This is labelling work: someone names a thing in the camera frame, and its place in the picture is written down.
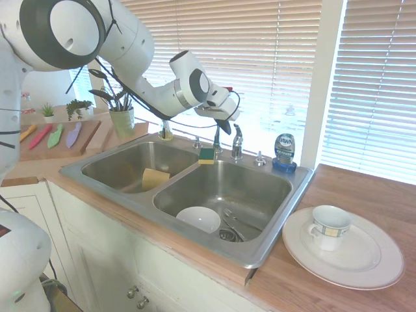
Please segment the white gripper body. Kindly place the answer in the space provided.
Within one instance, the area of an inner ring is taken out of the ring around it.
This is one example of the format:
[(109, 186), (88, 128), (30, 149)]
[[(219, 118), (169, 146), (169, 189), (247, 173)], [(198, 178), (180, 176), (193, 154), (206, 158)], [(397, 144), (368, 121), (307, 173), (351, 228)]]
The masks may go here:
[(206, 101), (194, 110), (199, 116), (213, 118), (215, 120), (235, 121), (240, 115), (237, 104), (230, 97), (227, 97), (220, 105), (217, 105), (213, 101)]

